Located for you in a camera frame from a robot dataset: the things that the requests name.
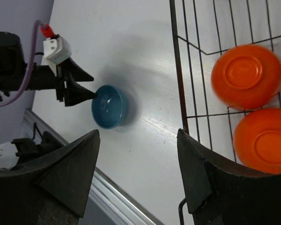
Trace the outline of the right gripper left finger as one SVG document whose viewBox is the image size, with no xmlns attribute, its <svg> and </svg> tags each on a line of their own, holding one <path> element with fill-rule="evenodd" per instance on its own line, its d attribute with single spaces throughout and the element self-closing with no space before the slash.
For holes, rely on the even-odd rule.
<svg viewBox="0 0 281 225">
<path fill-rule="evenodd" d="M 76 225 L 84 216 L 100 148 L 93 130 L 11 170 L 0 170 L 0 225 Z"/>
</svg>

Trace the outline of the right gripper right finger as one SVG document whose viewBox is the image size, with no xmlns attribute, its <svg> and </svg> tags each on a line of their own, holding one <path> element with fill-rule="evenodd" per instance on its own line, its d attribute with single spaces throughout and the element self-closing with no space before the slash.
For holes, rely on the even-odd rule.
<svg viewBox="0 0 281 225">
<path fill-rule="evenodd" d="M 184 130 L 177 153 L 188 212 L 197 225 L 281 225 L 281 174 L 233 162 Z"/>
</svg>

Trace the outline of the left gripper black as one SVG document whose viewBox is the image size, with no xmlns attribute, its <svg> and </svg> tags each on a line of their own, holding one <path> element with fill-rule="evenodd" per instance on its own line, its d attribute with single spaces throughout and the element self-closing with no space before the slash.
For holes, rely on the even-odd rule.
<svg viewBox="0 0 281 225">
<path fill-rule="evenodd" d="M 72 58 L 65 60 L 65 69 L 77 82 L 92 82 L 94 77 L 89 75 Z M 95 99 L 97 94 L 73 81 L 66 81 L 55 75 L 49 66 L 34 65 L 28 83 L 28 90 L 55 90 L 57 100 L 65 102 L 65 106 L 74 106 L 87 100 Z"/>
</svg>

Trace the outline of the blue bowl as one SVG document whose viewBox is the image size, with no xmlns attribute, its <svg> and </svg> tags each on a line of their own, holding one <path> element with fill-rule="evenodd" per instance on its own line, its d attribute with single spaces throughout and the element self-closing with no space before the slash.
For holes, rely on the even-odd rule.
<svg viewBox="0 0 281 225">
<path fill-rule="evenodd" d="M 95 123 L 103 129 L 123 124 L 128 113 L 128 99 L 124 92 L 112 85 L 103 85 L 96 91 L 91 110 Z"/>
</svg>

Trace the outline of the orange bowl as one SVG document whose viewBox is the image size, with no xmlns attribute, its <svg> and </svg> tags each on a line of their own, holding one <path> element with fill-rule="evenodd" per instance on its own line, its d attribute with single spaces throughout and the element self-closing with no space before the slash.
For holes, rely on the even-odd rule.
<svg viewBox="0 0 281 225">
<path fill-rule="evenodd" d="M 260 108 L 281 89 L 281 61 L 260 45 L 233 47 L 214 64 L 211 86 L 228 107 L 238 110 Z"/>
<path fill-rule="evenodd" d="M 266 108 L 246 115 L 233 134 L 241 163 L 271 174 L 281 173 L 281 108 Z"/>
</svg>

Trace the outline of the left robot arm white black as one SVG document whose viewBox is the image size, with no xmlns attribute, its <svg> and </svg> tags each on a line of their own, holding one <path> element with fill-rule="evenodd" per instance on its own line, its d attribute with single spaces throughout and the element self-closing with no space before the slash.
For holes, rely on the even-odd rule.
<svg viewBox="0 0 281 225">
<path fill-rule="evenodd" d="M 20 38 L 16 34 L 0 32 L 0 102 L 2 95 L 19 90 L 27 63 L 24 61 Z M 77 105 L 94 99 L 97 94 L 79 85 L 79 82 L 92 82 L 94 78 L 80 68 L 72 58 L 55 66 L 33 64 L 26 90 L 55 90 L 57 100 L 65 106 Z"/>
</svg>

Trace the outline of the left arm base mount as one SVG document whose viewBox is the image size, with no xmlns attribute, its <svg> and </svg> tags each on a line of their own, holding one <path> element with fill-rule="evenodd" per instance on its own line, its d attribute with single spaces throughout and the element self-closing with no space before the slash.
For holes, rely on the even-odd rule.
<svg viewBox="0 0 281 225">
<path fill-rule="evenodd" d="M 41 142 L 39 144 L 34 142 L 36 134 L 39 134 L 41 137 Z M 32 138 L 14 139 L 11 143 L 17 148 L 16 156 L 18 157 L 18 162 L 16 165 L 29 162 L 63 147 L 48 131 L 41 133 L 36 122 L 33 123 Z"/>
</svg>

